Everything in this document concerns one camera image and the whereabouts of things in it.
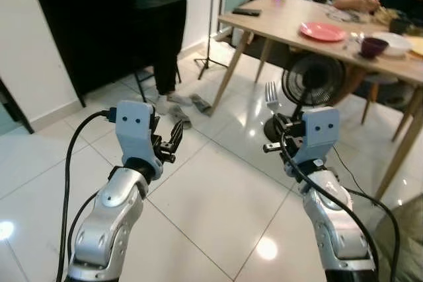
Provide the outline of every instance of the dining table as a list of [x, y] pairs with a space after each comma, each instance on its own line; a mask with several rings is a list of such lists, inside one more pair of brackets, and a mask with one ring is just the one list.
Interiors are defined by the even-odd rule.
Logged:
[[[236, 70], [238, 61], [252, 34], [262, 36], [266, 39], [260, 56], [260, 63], [255, 78], [256, 82], [260, 77], [264, 64], [269, 58], [273, 43], [281, 42], [289, 45], [291, 48], [332, 57], [347, 65], [359, 67], [369, 72], [393, 75], [402, 81], [410, 83], [414, 87], [414, 94], [395, 132], [393, 140], [396, 140], [401, 135], [407, 122], [410, 119], [412, 121], [398, 146], [397, 152], [382, 179], [379, 189], [375, 193], [375, 198], [381, 199], [398, 169], [401, 167], [403, 160], [411, 150], [423, 126], [423, 58], [413, 53], [407, 53], [402, 57], [381, 55], [375, 59], [363, 58], [358, 50], [350, 49], [351, 37], [349, 35], [370, 35], [374, 32], [386, 32], [387, 26], [372, 22], [351, 22], [332, 18], [332, 14], [336, 9], [327, 4], [307, 0], [254, 0], [243, 5], [242, 8], [258, 9], [260, 10], [260, 15], [258, 17], [252, 17], [225, 13], [219, 17], [219, 22], [226, 26], [241, 29], [243, 35], [222, 79], [211, 107], [211, 115], [218, 107], [219, 101]], [[344, 40], [335, 42], [316, 41], [299, 31], [308, 22], [319, 22], [338, 26], [345, 31], [346, 37]]]

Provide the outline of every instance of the white wall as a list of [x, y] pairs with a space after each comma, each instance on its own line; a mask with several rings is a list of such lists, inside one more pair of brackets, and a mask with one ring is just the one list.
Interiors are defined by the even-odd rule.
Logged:
[[[214, 0], [211, 33], [217, 29], [219, 0]], [[183, 48], [189, 48], [207, 40], [210, 0], [188, 0]]]
[[77, 100], [37, 0], [0, 0], [0, 77], [30, 122]]

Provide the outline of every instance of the black pants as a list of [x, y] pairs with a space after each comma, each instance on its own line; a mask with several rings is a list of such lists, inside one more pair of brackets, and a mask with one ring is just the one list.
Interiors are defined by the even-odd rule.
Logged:
[[182, 47], [186, 0], [137, 10], [133, 19], [136, 55], [154, 67], [159, 94], [175, 90], [178, 54]]

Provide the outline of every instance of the black fan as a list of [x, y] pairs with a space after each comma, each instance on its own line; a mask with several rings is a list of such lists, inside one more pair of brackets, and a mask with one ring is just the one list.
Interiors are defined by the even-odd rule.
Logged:
[[[297, 120], [304, 106], [322, 106], [338, 94], [345, 80], [344, 65], [336, 59], [315, 53], [295, 56], [282, 75], [282, 90], [297, 107], [291, 116]], [[273, 118], [264, 125], [264, 134], [271, 142], [279, 142]]]

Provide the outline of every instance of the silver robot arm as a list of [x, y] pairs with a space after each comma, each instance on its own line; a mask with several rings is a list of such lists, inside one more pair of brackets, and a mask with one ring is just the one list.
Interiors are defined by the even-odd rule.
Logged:
[[66, 281], [118, 281], [130, 232], [143, 210], [150, 181], [163, 173], [163, 163], [174, 162], [182, 139], [178, 123], [169, 142], [154, 135], [154, 108], [139, 102], [120, 102], [116, 134], [123, 150], [123, 167], [115, 167], [109, 182], [97, 193], [93, 211], [75, 239], [75, 252]]
[[[338, 141], [339, 113], [330, 107], [308, 110], [296, 122], [283, 115], [274, 117], [281, 143], [264, 146], [264, 152], [284, 147], [304, 174], [352, 211], [352, 198], [334, 173], [325, 168], [327, 153]], [[357, 223], [333, 201], [299, 178], [283, 155], [285, 171], [299, 182], [303, 205], [315, 229], [327, 281], [376, 282], [375, 263]]]

